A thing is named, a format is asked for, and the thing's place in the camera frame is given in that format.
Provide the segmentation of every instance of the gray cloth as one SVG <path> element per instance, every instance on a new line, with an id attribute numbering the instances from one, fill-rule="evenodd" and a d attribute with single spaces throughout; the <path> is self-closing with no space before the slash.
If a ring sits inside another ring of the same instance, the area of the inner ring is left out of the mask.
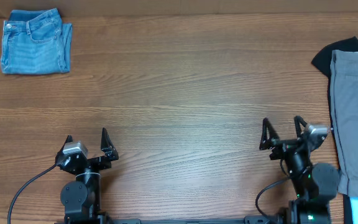
<path id="1" fill-rule="evenodd" d="M 342 176 L 339 192 L 358 197 L 358 52 L 333 50 L 331 116 Z"/>

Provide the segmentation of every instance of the wooden tabletop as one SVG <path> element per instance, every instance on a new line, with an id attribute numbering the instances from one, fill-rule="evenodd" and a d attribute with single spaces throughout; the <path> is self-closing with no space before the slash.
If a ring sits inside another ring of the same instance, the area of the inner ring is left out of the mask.
<path id="1" fill-rule="evenodd" d="M 68 134 L 101 155 L 102 127 L 119 152 L 102 172 L 102 208 L 114 218 L 258 215 L 258 192 L 283 178 L 259 151 L 262 119 L 282 138 L 293 117 L 329 125 L 328 79 L 310 64 L 325 45 L 357 36 L 358 13 L 66 18 L 71 72 L 0 71 L 0 223 L 17 190 L 54 163 Z M 2 20 L 0 20 L 1 56 Z M 312 161 L 337 164 L 332 136 Z M 12 223 L 62 221 L 55 169 L 30 184 Z M 275 213 L 295 193 L 266 192 Z M 342 195 L 332 201 L 343 223 Z"/>

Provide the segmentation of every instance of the cable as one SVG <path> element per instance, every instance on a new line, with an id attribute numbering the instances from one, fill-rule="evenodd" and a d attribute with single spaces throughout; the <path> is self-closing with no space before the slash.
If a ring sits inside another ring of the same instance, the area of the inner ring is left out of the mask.
<path id="1" fill-rule="evenodd" d="M 22 191 L 29 185 L 31 184 L 31 182 L 35 181 L 36 179 L 38 179 L 39 177 L 41 177 L 42 175 L 46 174 L 47 172 L 53 170 L 53 168 L 56 167 L 56 164 L 54 164 L 53 166 L 51 166 L 49 169 L 43 171 L 42 173 L 36 175 L 35 177 L 31 178 L 29 181 L 27 181 L 27 183 L 25 183 L 23 185 L 23 187 L 21 187 L 19 189 L 19 191 L 17 191 L 15 197 L 13 197 L 13 200 L 11 202 L 11 206 L 9 207 L 9 211 L 7 213 L 7 224 L 11 224 L 11 216 L 12 216 L 12 209 L 13 209 L 13 205 L 15 204 L 15 201 L 17 199 L 17 197 L 19 196 L 20 193 L 22 193 Z"/>
<path id="2" fill-rule="evenodd" d="M 283 166 L 283 159 L 280 160 L 280 167 L 281 167 L 281 171 L 283 171 L 283 173 L 286 175 L 286 176 L 289 176 L 287 174 L 287 172 L 285 172 L 285 169 L 284 169 L 284 166 Z"/>
<path id="3" fill-rule="evenodd" d="M 256 209 L 258 210 L 258 212 L 260 212 L 260 214 L 262 214 L 265 218 L 267 218 L 268 220 L 270 220 L 272 223 L 278 224 L 276 220 L 270 218 L 268 215 L 266 215 L 266 213 L 264 213 L 264 212 L 259 208 L 259 205 L 258 205 L 259 198 L 260 198 L 260 196 L 261 196 L 266 190 L 271 189 L 271 188 L 273 188 L 273 187 L 275 187 L 275 186 L 277 186 L 277 185 L 280 185 L 280 184 L 286 182 L 286 181 L 289 180 L 289 179 L 291 179 L 291 177 L 288 176 L 288 177 L 286 177 L 286 178 L 284 178 L 284 179 L 282 179 L 282 180 L 279 180 L 279 181 L 276 181 L 276 182 L 270 184 L 269 186 L 267 186 L 267 187 L 265 187 L 263 190 L 261 190 L 261 191 L 259 192 L 258 196 L 256 196 L 256 199 L 255 199 Z"/>

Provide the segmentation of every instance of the blue denim shorts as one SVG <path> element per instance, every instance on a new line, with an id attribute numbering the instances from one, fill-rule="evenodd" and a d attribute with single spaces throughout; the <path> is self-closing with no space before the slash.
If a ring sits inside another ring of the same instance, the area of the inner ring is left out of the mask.
<path id="1" fill-rule="evenodd" d="M 4 21 L 1 70 L 5 74 L 70 71 L 72 24 L 63 24 L 57 9 L 13 10 Z"/>

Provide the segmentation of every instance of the jeans waistband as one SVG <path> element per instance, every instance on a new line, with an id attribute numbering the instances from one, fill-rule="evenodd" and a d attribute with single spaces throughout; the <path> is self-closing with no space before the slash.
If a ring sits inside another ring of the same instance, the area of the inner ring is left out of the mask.
<path id="1" fill-rule="evenodd" d="M 4 21 L 4 32 L 27 32 L 60 20 L 57 9 L 43 11 L 13 10 L 9 20 Z"/>

